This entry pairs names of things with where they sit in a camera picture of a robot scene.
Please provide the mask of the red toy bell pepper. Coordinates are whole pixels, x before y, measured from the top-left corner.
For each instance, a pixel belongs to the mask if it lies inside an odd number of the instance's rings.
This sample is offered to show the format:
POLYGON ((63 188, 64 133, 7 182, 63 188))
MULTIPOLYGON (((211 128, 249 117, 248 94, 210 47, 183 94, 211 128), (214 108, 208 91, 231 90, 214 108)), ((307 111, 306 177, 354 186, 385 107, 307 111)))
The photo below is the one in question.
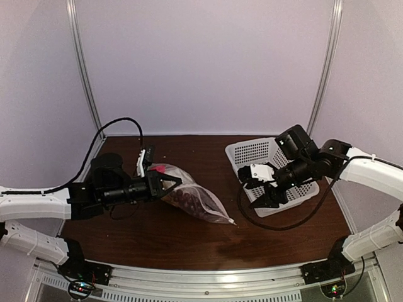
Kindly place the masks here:
POLYGON ((167 166, 165 164, 152 164, 149 167, 150 171, 157 171, 159 173, 165 174, 167 171, 167 166))

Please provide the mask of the dark red toy grapes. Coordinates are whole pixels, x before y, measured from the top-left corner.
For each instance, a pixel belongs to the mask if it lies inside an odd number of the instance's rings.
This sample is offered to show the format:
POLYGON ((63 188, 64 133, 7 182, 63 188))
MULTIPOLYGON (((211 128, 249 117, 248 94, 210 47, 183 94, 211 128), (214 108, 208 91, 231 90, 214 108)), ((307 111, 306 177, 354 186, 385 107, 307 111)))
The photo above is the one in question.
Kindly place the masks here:
POLYGON ((162 200, 194 218, 212 221, 213 215, 208 210, 212 210, 210 205, 213 200, 207 190, 202 187, 190 186, 176 189, 162 200))

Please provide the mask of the clear zip top bag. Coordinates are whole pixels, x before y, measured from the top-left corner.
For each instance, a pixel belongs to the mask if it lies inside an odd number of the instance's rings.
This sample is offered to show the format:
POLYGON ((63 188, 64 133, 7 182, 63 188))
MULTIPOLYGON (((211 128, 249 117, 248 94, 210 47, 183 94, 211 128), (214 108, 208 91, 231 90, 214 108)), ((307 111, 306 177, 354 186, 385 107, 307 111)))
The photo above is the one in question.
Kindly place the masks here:
POLYGON ((150 168, 182 180, 181 185, 162 198, 167 204, 209 223, 236 225, 218 197, 197 184, 185 170, 171 164, 152 164, 150 168))

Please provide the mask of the white perforated plastic basket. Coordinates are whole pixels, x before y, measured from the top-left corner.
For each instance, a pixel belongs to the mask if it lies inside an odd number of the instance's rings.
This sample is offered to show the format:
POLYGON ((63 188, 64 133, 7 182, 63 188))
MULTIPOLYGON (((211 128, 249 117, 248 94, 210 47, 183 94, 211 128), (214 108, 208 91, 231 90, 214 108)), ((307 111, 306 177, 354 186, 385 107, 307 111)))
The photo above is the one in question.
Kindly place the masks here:
MULTIPOLYGON (((263 176, 266 180, 271 181, 275 170, 290 162, 273 137, 233 143, 226 146, 225 153, 235 174, 240 168, 247 166, 252 169, 253 179, 263 176)), ((319 185, 316 182, 310 182, 300 187, 294 186, 286 191, 286 204, 281 204, 279 208, 258 208, 255 212, 260 218, 277 214, 301 205, 304 201, 317 196, 319 191, 319 185)))

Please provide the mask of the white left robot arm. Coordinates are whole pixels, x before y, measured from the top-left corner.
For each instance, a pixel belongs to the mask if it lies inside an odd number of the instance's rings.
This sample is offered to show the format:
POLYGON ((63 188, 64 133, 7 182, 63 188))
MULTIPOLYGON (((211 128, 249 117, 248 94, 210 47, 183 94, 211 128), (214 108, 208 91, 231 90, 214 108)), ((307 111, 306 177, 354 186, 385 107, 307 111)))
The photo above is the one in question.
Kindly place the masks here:
POLYGON ((76 279, 87 278, 91 267, 77 241, 49 237, 17 221, 88 220, 120 204, 161 199, 181 185, 181 178, 153 169, 151 164, 148 151, 142 150, 137 175, 130 177, 123 170, 122 157, 107 153, 91 161, 87 181, 39 191, 1 191, 1 245, 52 262, 76 279))

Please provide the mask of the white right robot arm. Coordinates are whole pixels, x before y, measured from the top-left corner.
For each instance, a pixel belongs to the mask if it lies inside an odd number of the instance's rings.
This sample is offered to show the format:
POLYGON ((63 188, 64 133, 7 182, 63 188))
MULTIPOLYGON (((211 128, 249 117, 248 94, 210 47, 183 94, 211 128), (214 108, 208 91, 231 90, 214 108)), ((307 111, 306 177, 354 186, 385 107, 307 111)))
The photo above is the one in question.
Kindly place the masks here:
MULTIPOLYGON (((370 187, 402 199, 402 167, 370 155, 339 140, 318 147, 307 132, 294 125, 275 138, 289 163, 276 169, 271 164, 250 164, 238 170, 245 188, 263 186, 264 193, 250 204, 251 209, 279 208, 287 203, 286 191, 322 179, 343 180, 370 187)), ((402 242, 402 209, 366 230, 341 238, 318 270, 337 277, 366 254, 402 242)))

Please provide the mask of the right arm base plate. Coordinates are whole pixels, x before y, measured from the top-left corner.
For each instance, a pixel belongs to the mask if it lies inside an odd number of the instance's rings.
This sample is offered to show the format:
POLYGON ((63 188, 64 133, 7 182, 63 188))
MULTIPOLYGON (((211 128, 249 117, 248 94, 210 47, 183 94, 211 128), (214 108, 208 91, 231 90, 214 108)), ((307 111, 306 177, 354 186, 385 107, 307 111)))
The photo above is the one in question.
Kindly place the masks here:
POLYGON ((305 284, 340 279, 347 274, 355 272, 355 266, 352 263, 343 264, 339 260, 330 259, 320 262, 310 262, 304 264, 300 269, 305 284))

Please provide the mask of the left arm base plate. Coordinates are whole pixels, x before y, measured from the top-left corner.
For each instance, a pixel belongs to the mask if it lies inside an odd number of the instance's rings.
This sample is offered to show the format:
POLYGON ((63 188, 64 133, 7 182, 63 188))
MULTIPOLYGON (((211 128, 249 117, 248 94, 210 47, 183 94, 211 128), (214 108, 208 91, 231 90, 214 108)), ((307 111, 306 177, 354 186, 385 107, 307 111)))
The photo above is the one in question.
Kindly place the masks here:
POLYGON ((112 266, 85 261, 82 264, 58 266, 60 273, 70 279, 78 279, 91 284, 109 285, 112 266))

